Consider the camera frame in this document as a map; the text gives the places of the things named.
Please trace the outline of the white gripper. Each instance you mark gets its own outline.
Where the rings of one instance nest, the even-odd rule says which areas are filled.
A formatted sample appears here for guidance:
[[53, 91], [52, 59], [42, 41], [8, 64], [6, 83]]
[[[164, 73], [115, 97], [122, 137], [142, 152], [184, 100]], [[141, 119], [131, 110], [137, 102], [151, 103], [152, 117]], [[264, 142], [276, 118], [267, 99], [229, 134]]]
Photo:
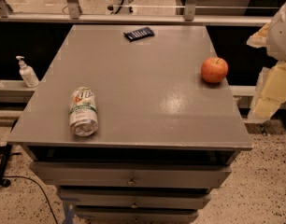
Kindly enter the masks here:
[[286, 102], [286, 2], [270, 23], [249, 37], [247, 45], [266, 47], [267, 54], [278, 60], [260, 72], [248, 114], [248, 122], [266, 122]]

